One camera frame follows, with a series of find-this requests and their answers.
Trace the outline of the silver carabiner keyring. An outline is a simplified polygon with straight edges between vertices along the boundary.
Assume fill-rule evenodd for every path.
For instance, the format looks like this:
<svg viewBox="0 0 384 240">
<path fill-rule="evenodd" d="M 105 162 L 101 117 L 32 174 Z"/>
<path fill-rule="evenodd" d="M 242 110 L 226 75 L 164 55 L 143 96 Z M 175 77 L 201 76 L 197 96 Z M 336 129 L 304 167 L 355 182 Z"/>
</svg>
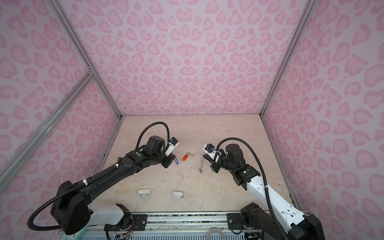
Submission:
<svg viewBox="0 0 384 240">
<path fill-rule="evenodd" d="M 203 167 L 204 167 L 204 164 L 205 164 L 205 158 L 204 158 L 204 155 L 201 154 L 201 158 L 200 158 L 200 167 L 199 167 L 199 172 L 200 174 L 202 174 L 204 171 L 203 171 Z"/>
</svg>

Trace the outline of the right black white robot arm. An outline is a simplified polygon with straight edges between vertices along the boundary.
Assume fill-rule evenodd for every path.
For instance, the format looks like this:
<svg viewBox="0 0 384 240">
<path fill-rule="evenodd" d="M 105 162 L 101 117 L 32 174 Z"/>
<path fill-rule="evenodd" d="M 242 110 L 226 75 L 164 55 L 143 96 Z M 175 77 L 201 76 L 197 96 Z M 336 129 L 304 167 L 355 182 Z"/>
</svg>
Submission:
<svg viewBox="0 0 384 240">
<path fill-rule="evenodd" d="M 298 210 L 271 188 L 262 173 L 246 163 L 239 145 L 230 144 L 225 150 L 219 150 L 206 144 L 203 151 L 203 157 L 211 163 L 213 172 L 229 171 L 237 186 L 243 187 L 268 207 L 268 213 L 255 203 L 243 207 L 244 227 L 261 230 L 276 240 L 325 239 L 321 221 L 313 214 L 306 215 Z"/>
</svg>

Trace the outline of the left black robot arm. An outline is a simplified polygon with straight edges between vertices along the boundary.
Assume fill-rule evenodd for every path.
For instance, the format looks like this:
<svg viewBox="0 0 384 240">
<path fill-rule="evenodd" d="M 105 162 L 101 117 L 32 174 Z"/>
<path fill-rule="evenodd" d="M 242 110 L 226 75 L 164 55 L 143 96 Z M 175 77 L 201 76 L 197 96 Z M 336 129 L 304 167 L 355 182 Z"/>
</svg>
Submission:
<svg viewBox="0 0 384 240">
<path fill-rule="evenodd" d="M 168 168 L 176 158 L 172 151 L 179 145 L 179 141 L 172 137 L 169 143 L 158 136 L 149 138 L 146 145 L 119 157 L 117 163 L 102 172 L 72 183 L 62 183 L 57 191 L 58 200 L 54 201 L 51 215 L 67 235 L 75 234 L 84 228 L 96 211 L 89 205 L 103 192 L 113 187 L 123 179 L 141 170 L 161 164 Z"/>
</svg>

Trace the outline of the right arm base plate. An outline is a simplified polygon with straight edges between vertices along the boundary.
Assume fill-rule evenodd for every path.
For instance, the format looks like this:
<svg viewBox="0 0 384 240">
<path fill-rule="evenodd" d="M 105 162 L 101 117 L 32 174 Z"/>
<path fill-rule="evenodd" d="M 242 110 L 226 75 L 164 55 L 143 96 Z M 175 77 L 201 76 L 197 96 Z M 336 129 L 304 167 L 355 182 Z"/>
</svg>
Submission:
<svg viewBox="0 0 384 240">
<path fill-rule="evenodd" d="M 242 231 L 245 230 L 245 219 L 241 213 L 228 213 L 227 224 L 230 231 Z"/>
</svg>

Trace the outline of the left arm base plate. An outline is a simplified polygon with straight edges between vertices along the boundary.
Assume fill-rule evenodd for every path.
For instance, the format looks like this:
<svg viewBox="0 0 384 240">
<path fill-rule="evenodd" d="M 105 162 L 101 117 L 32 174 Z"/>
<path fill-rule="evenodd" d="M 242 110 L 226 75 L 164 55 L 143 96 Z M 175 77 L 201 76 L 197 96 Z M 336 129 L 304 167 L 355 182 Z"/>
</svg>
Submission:
<svg viewBox="0 0 384 240">
<path fill-rule="evenodd" d="M 145 214 L 128 214 L 115 225 L 105 225 L 104 230 L 108 232 L 117 231 L 144 231 L 147 224 L 148 215 Z"/>
</svg>

